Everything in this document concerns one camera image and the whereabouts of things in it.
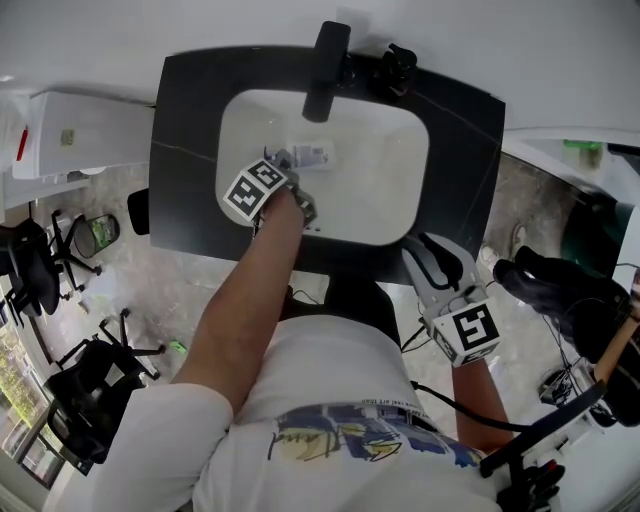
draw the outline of white shirt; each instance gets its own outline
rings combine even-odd
[[[499,511],[479,452],[413,415],[428,421],[386,335],[337,317],[287,320],[235,419],[206,387],[134,392],[94,510]]]

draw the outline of sticker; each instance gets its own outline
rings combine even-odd
[[[60,132],[60,145],[61,146],[73,146],[73,138],[75,136],[75,130],[66,129]]]
[[[465,352],[499,336],[486,304],[467,309],[452,318]]]
[[[224,201],[244,220],[252,222],[267,199],[286,182],[283,173],[259,159],[240,171]]]
[[[447,342],[445,337],[437,328],[435,328],[433,331],[433,339],[436,340],[436,343],[438,345],[440,345],[440,348],[445,353],[445,355],[449,358],[449,361],[453,363],[457,357],[456,351],[453,350],[453,347],[449,345],[449,342]]]
[[[280,185],[287,181],[287,177],[284,174],[265,160],[258,160],[255,165],[246,169],[246,172],[264,186],[267,191],[277,190]]]
[[[493,352],[493,349],[496,348],[497,346],[498,345],[491,345],[490,347],[487,347],[487,348],[481,348],[477,352],[472,352],[471,354],[467,354],[467,356],[462,360],[462,363],[460,363],[460,365],[462,366],[463,364],[470,363],[472,361],[475,361],[476,359],[480,359],[481,357],[484,357],[490,354],[491,352]]]

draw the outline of white cabinet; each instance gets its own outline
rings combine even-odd
[[[30,102],[28,136],[16,179],[149,162],[154,110],[59,92]]]

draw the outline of graphic print on shirt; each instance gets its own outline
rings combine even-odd
[[[278,418],[267,460],[274,449],[287,459],[308,462],[346,450],[354,459],[377,462],[392,458],[403,444],[416,451],[453,455],[459,467],[476,467],[478,452],[440,434],[407,423],[406,413],[395,407],[377,407],[377,418],[358,406],[311,406]]]

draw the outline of person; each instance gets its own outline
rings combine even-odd
[[[318,309],[296,304],[302,232],[278,192],[173,382],[132,394],[94,510],[500,510],[478,464],[511,434],[458,415],[456,441],[432,424],[376,283],[347,276]],[[483,360],[452,374],[459,403],[506,421]]]
[[[509,245],[509,254],[505,258],[502,258],[498,251],[488,242],[483,242],[480,247],[480,254],[478,255],[478,261],[484,265],[491,273],[495,268],[498,261],[506,259],[513,261],[518,251],[527,243],[527,228],[520,222],[516,223],[511,232],[511,240]]]

